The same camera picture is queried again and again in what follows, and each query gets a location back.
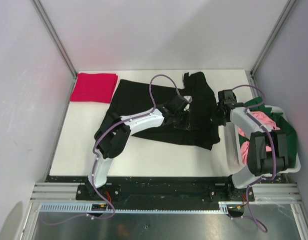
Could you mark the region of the black t shirt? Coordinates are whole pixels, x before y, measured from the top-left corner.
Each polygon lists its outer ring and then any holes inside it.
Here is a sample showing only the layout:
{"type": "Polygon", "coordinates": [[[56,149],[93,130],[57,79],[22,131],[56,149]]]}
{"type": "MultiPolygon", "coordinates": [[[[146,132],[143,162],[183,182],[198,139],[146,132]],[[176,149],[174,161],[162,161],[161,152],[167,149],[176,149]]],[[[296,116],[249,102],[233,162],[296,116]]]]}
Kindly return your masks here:
{"type": "MultiPolygon", "coordinates": [[[[182,83],[177,85],[182,96],[191,96],[189,113],[189,130],[181,130],[172,125],[153,127],[136,133],[142,139],[165,142],[176,145],[198,146],[211,150],[220,142],[218,126],[210,118],[216,109],[213,90],[208,85],[205,75],[199,71],[185,73],[182,83]]],[[[148,85],[122,79],[116,88],[107,113],[119,116],[139,114],[152,108],[152,95],[156,104],[163,104],[176,96],[173,87],[148,85]]]]}

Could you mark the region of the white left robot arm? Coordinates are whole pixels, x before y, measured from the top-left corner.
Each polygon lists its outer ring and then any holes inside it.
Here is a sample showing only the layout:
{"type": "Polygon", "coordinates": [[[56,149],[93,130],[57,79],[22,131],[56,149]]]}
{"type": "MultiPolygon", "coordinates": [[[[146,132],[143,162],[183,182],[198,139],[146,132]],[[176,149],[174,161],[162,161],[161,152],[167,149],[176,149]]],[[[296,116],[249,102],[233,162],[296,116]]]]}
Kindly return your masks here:
{"type": "Polygon", "coordinates": [[[87,187],[87,195],[94,200],[103,196],[103,185],[107,181],[112,161],[122,153],[130,136],[147,129],[168,125],[189,130],[191,103],[191,96],[177,95],[171,101],[138,114],[126,116],[108,114],[94,135],[95,162],[88,175],[90,184],[87,187]]]}

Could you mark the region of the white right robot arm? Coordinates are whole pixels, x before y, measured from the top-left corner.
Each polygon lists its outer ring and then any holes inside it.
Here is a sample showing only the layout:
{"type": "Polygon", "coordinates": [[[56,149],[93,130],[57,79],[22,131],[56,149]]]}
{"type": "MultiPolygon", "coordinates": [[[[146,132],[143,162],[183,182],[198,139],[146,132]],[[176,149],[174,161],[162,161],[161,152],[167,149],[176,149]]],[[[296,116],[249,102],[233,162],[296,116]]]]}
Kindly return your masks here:
{"type": "Polygon", "coordinates": [[[231,176],[231,184],[224,188],[225,196],[235,201],[246,189],[262,180],[273,180],[277,173],[289,167],[287,137],[282,130],[274,130],[262,123],[250,111],[262,103],[247,106],[237,102],[232,89],[218,92],[218,103],[212,123],[225,126],[233,123],[249,139],[247,165],[231,176]]]}

